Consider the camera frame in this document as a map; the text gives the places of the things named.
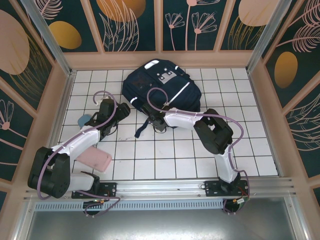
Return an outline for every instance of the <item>black mounting plate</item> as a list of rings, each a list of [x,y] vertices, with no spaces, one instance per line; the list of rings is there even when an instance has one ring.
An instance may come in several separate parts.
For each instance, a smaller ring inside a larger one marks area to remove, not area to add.
[[[89,194],[94,194],[90,190],[89,191],[84,191]],[[100,182],[99,185],[99,191],[97,194],[98,196],[105,196],[105,197],[115,197],[117,193],[117,183],[116,182]],[[92,196],[84,195],[82,193],[79,193],[77,191],[72,192],[71,195],[72,199],[94,199]]]
[[[205,195],[207,197],[241,197],[242,192],[238,187],[242,188],[242,190],[248,194],[248,182],[246,180],[240,180],[235,188],[230,192],[222,190],[221,182],[219,180],[205,181],[203,189],[205,190]]]

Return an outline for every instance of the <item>reflective stripe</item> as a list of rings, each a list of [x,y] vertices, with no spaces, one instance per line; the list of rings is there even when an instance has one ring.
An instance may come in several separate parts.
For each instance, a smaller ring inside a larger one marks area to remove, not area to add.
[[[172,102],[176,99],[176,97],[178,97],[178,96],[180,95],[180,93],[182,93],[182,91],[183,91],[189,84],[190,84],[190,82],[188,82],[186,85],[184,85],[184,87],[181,88],[181,90],[180,90],[173,98],[171,98],[169,104],[172,103]]]
[[[132,104],[132,103],[134,102],[134,100],[136,100],[136,99],[137,99],[137,97],[132,98],[132,99],[130,100],[130,103]]]

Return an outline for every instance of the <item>flower illustration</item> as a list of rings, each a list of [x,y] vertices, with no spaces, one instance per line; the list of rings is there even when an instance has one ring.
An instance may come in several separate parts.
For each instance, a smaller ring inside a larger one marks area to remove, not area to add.
[[[3,99],[0,100],[0,130],[4,130],[4,131],[9,130],[9,131],[13,132],[14,134],[26,139],[27,137],[23,136],[22,134],[14,131],[10,128],[10,122],[11,122],[12,116],[14,114],[14,108],[15,108],[15,105],[12,102],[8,101],[7,105],[6,105],[6,103]],[[0,142],[7,144],[13,148],[19,149],[19,150],[23,149],[22,147],[15,145],[15,144],[8,142],[8,141],[1,139],[1,138],[0,138]]]
[[[192,14],[192,24],[195,33],[194,50],[197,50],[197,36],[198,34],[210,33],[217,30],[217,25],[214,23],[216,19],[214,13],[203,13],[199,18],[199,13]]]
[[[216,4],[218,2],[220,2],[220,0],[186,0],[186,3],[191,7],[196,5]]]
[[[179,14],[173,13],[172,16],[170,13],[167,13],[165,15],[165,20],[170,28],[172,47],[173,47],[173,50],[175,51],[176,48],[175,48],[175,44],[174,44],[174,38],[172,35],[172,29],[183,27],[185,25],[185,21],[183,21],[183,17],[181,16],[181,13],[179,13]]]
[[[189,15],[190,15],[190,8],[197,6],[197,5],[210,5],[210,4],[217,4],[220,0],[186,0],[188,4],[188,12],[186,14],[186,25],[185,25],[185,50],[188,50],[188,25],[189,25]]]

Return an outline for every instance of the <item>vented metal strip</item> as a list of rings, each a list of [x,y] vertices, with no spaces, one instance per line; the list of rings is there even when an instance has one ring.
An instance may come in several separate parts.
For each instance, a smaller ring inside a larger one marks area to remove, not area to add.
[[[37,202],[35,212],[75,212],[83,211],[84,202]],[[102,206],[94,206],[88,211],[106,210],[114,203],[105,202]],[[222,209],[222,199],[199,200],[149,200],[149,201],[120,201],[111,208],[112,211],[143,211],[143,210],[194,210],[194,209]]]

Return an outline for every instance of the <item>white tile floor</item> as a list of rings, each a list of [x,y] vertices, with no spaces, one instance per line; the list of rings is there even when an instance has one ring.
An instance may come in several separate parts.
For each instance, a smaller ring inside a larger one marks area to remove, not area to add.
[[[120,103],[128,103],[121,95],[122,81],[132,70],[78,71],[66,111],[60,142],[76,134],[77,121],[83,114],[94,114],[93,94],[106,90]],[[186,72],[202,92],[201,110],[215,109],[220,115],[239,121],[244,127],[244,138],[234,147],[238,169],[249,176],[277,176],[278,172],[268,145],[266,133],[244,68],[189,68]],[[203,147],[194,131],[168,128],[157,133],[148,125],[140,138],[136,130],[146,116],[130,104],[131,113],[121,121],[118,130],[97,144],[97,148],[112,155],[105,173],[92,170],[74,161],[73,172],[91,171],[102,180],[152,180],[216,178],[215,158]],[[228,123],[234,138],[239,128]]]

